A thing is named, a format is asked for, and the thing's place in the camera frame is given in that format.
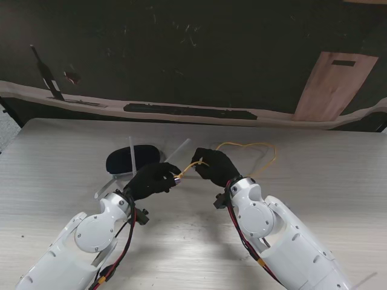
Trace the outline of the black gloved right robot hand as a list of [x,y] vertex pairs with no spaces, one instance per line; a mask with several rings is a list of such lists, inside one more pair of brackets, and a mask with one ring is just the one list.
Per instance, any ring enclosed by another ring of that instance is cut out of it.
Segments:
[[221,151],[198,147],[192,157],[195,171],[206,180],[211,180],[215,185],[225,188],[229,181],[242,178],[230,158]]

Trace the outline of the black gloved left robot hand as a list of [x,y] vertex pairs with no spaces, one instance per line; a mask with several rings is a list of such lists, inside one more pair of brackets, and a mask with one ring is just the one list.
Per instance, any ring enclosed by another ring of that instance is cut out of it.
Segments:
[[175,176],[181,170],[170,163],[152,163],[142,167],[123,189],[123,194],[134,201],[145,199],[154,193],[168,193],[176,186]]

